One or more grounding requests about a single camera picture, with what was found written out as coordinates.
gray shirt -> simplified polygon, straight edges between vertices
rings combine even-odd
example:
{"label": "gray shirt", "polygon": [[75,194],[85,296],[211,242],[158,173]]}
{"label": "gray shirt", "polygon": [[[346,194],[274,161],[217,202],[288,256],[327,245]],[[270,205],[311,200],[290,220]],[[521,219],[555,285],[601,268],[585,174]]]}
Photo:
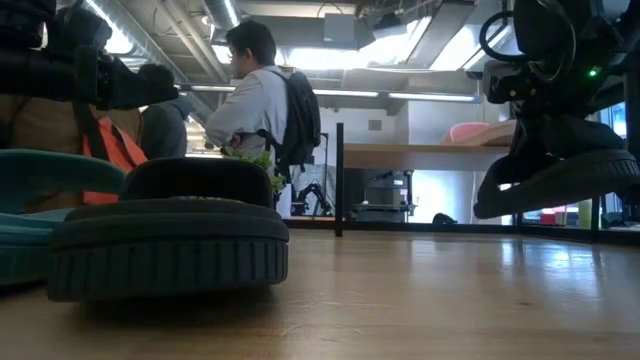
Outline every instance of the gray shirt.
{"label": "gray shirt", "polygon": [[258,156],[265,148],[264,138],[256,135],[268,131],[282,143],[287,127],[287,92],[284,81],[266,66],[249,73],[233,94],[207,121],[209,140],[217,146],[226,145],[234,134],[242,136],[239,151]]}

wooden shelf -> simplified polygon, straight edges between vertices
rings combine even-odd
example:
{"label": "wooden shelf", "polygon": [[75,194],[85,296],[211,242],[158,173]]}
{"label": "wooden shelf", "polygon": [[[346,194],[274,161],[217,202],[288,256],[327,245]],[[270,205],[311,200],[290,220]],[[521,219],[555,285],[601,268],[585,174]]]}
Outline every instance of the wooden shelf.
{"label": "wooden shelf", "polygon": [[495,146],[344,144],[344,167],[486,171],[508,152]]}

black metal pole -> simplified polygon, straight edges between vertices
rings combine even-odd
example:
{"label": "black metal pole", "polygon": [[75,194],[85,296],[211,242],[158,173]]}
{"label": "black metal pole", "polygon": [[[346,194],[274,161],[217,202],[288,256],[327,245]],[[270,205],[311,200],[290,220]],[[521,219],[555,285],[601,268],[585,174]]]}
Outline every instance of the black metal pole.
{"label": "black metal pole", "polygon": [[409,216],[413,216],[413,170],[405,170],[407,177],[407,204],[409,205]]}
{"label": "black metal pole", "polygon": [[514,223],[514,225],[517,226],[518,228],[522,227],[522,225],[523,225],[522,219],[523,219],[522,213],[517,213],[516,214],[516,222]]}
{"label": "black metal pole", "polygon": [[335,233],[342,236],[344,224],[344,124],[336,124],[336,216]]}
{"label": "black metal pole", "polygon": [[322,136],[324,136],[325,138],[325,143],[324,143],[324,175],[322,176],[322,191],[324,191],[324,203],[327,204],[329,203],[327,201],[327,196],[329,193],[329,190],[327,189],[327,177],[328,177],[328,171],[329,171],[329,134],[328,133],[322,133],[320,134]]}
{"label": "black metal pole", "polygon": [[[631,52],[626,59],[627,73],[624,79],[624,101],[627,118],[627,146],[629,152],[640,160],[640,52]],[[625,195],[626,220],[640,220],[640,190]]]}
{"label": "black metal pole", "polygon": [[596,196],[591,199],[591,240],[598,239],[600,231],[600,197]]}

green light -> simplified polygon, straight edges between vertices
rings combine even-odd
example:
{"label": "green light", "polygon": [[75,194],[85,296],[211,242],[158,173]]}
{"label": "green light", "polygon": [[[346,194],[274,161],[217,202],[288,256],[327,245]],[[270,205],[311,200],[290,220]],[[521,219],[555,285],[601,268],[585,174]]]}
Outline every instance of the green light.
{"label": "green light", "polygon": [[589,72],[588,72],[589,77],[598,76],[598,74],[600,73],[600,70],[602,70],[602,68],[599,67],[599,66],[592,67],[591,70],[589,70]]}

dark hair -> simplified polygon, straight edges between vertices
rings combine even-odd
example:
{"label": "dark hair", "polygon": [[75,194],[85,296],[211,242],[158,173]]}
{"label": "dark hair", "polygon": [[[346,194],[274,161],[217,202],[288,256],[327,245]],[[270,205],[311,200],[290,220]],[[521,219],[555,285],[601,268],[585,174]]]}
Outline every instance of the dark hair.
{"label": "dark hair", "polygon": [[158,87],[168,88],[174,85],[173,73],[162,65],[144,64],[138,70],[138,75],[153,82]]}
{"label": "dark hair", "polygon": [[250,49],[260,65],[275,65],[276,42],[264,24],[253,20],[242,22],[227,32],[227,43],[241,53]]}

